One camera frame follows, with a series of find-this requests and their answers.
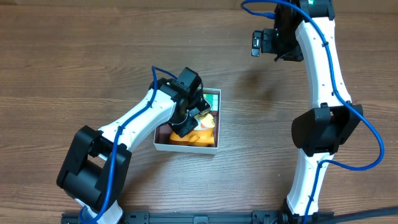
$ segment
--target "box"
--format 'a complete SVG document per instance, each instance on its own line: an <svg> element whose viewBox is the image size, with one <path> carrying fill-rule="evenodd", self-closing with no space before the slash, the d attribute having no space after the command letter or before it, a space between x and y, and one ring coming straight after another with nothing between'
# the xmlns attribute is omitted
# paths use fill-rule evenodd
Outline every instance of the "box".
<svg viewBox="0 0 398 224"><path fill-rule="evenodd" d="M169 144L169 137L172 133L172 129L168 124L164 124L155 129L154 144L158 151L216 154L218 150L218 141L220 135L221 90L212 89L212 88L203 88L203 94L218 95L217 99L213 99L211 107L211 113L213 114L214 121L216 123L215 130L213 133L215 137L215 144L209 147L178 146L178 145Z"/></svg>

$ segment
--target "orange object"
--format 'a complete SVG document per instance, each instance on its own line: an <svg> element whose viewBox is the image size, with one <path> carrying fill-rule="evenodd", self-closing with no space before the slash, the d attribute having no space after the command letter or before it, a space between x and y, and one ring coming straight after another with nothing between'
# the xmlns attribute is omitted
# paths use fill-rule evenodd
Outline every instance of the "orange object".
<svg viewBox="0 0 398 224"><path fill-rule="evenodd" d="M175 132L170 136L170 143L175 145L182 146L200 146L207 147L210 145L214 145L214 128L206 129L206 130L193 130L191 133L184 136L184 138L180 138L178 134Z"/></svg>

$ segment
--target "open box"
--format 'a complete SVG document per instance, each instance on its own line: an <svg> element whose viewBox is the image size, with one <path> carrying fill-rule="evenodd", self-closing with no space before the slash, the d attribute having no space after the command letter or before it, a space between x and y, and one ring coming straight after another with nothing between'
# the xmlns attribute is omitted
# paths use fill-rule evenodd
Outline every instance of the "open box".
<svg viewBox="0 0 398 224"><path fill-rule="evenodd" d="M168 124L161 125L155 129L154 144L158 151L171 152L194 152L202 154L216 154L218 150L218 140L220 134L220 112L221 112L221 90L212 88L203 88L203 94L217 95L217 99L213 99L211 112L216 124L213 135L215 137L215 144L208 147L198 146L180 146L169 143L169 138L172 129Z"/></svg>

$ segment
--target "wooden surface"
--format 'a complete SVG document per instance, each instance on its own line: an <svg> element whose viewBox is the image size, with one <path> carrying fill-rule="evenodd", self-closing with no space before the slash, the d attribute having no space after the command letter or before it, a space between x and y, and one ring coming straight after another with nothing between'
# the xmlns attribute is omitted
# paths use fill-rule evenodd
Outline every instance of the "wooden surface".
<svg viewBox="0 0 398 224"><path fill-rule="evenodd" d="M178 8L178 9L241 9L243 0L0 0L30 6L113 6L145 8ZM396 0L334 0L335 11L398 13ZM273 11L275 4L250 4L251 9Z"/></svg>
<svg viewBox="0 0 398 224"><path fill-rule="evenodd" d="M398 16L340 14L336 44L347 89L386 144L366 172L330 166L320 208L337 214L398 202ZM188 66L222 90L215 156L157 152L150 135L133 153L120 204L151 212L278 209L294 177L290 125L308 110L304 63L250 56L243 11L0 7L0 223L59 223L80 207L55 184L74 134L99 128L141 101L151 65ZM360 124L335 156L363 166L378 155ZM397 223L397 217L361 223Z"/></svg>

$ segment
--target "wood grain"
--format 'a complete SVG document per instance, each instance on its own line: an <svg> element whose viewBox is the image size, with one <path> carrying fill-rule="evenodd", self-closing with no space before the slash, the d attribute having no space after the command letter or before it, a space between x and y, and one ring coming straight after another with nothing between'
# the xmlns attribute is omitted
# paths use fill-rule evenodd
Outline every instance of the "wood grain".
<svg viewBox="0 0 398 224"><path fill-rule="evenodd" d="M3 0L20 5L40 6L108 6L177 9L241 9L243 0ZM398 13L396 0L334 0L335 11L363 13ZM273 11L274 4L250 4L253 10Z"/></svg>
<svg viewBox="0 0 398 224"><path fill-rule="evenodd" d="M320 208L337 214L398 202L397 15L341 14L336 44L346 86L386 144L366 172L330 166ZM79 206L55 184L73 135L114 121L145 95L155 64L188 66L223 92L215 156L136 149L123 208L151 212L277 209L297 150L292 120L308 110L304 63L250 56L251 34L272 21L242 11L113 7L0 7L0 223L59 223ZM336 160L375 160L360 124ZM397 223L384 217L361 223Z"/></svg>

